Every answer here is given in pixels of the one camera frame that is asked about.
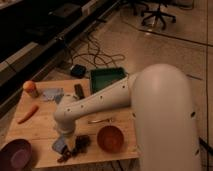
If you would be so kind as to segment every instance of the wire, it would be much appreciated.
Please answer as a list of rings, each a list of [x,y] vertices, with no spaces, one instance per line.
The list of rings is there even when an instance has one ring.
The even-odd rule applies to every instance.
[[[123,167],[121,166],[121,162],[119,160],[117,160],[118,166],[120,168],[121,171],[124,171]]]

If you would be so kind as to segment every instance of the wooden tabletop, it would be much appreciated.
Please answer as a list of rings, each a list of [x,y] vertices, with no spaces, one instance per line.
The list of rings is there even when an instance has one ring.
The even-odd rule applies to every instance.
[[[87,79],[36,83],[40,92],[46,88],[63,88],[64,92],[67,93],[74,92],[74,84],[81,84],[83,86],[85,96],[90,95],[89,80]],[[39,110],[25,123],[17,124],[17,121],[22,118],[34,104],[39,106]],[[54,130],[56,123],[53,119],[53,113],[55,112],[56,107],[57,105],[54,101],[44,102],[41,96],[36,99],[32,99],[25,92],[22,93],[6,136],[6,142],[18,138],[29,140],[33,148],[33,156],[30,163],[32,167],[45,168],[138,157],[132,111],[130,108],[122,108],[95,113],[77,120],[75,134],[89,135],[92,143],[88,147],[86,154],[79,154],[76,158],[71,158],[62,164],[57,163],[57,159],[60,157],[60,154],[52,150],[52,144],[59,137],[58,133]],[[115,121],[112,123],[102,122],[88,124],[88,121],[106,119],[109,117],[114,117]],[[120,153],[106,153],[97,145],[97,133],[106,125],[117,126],[123,132],[125,142]]]

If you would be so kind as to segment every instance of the orange bowl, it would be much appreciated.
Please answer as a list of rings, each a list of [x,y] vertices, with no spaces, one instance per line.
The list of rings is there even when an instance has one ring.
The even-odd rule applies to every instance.
[[[124,136],[121,130],[115,126],[105,126],[97,136],[97,142],[101,149],[108,153],[118,153],[124,143]]]

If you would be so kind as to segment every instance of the office chair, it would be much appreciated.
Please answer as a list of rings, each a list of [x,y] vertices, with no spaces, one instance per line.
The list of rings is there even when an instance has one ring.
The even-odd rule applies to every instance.
[[[149,13],[151,15],[149,15],[148,17],[145,17],[142,21],[142,25],[146,25],[146,21],[152,17],[155,17],[155,21],[157,22],[158,19],[161,20],[161,22],[163,23],[163,27],[162,30],[166,29],[166,22],[163,18],[163,16],[165,17],[170,17],[172,18],[172,23],[176,22],[176,17],[174,15],[168,14],[168,13],[164,13],[161,11],[161,5],[164,5],[165,7],[167,7],[167,4],[171,2],[171,0],[155,0],[156,2],[158,2],[158,8],[156,11],[151,11],[151,10],[145,10],[141,12],[141,16],[144,16],[144,13]]]
[[[146,7],[146,11],[149,10],[149,6],[145,3],[143,3],[141,0],[120,0],[119,6],[130,4],[133,9],[133,15],[137,15],[137,9],[135,4],[140,4]]]

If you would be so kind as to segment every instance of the orange carrot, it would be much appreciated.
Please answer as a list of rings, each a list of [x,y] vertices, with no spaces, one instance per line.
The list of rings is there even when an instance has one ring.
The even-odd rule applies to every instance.
[[[31,116],[34,115],[34,113],[36,113],[36,111],[38,110],[38,105],[34,105],[32,106],[32,108],[30,109],[30,111],[21,119],[18,121],[18,124],[21,124],[25,121],[27,121],[28,119],[30,119]]]

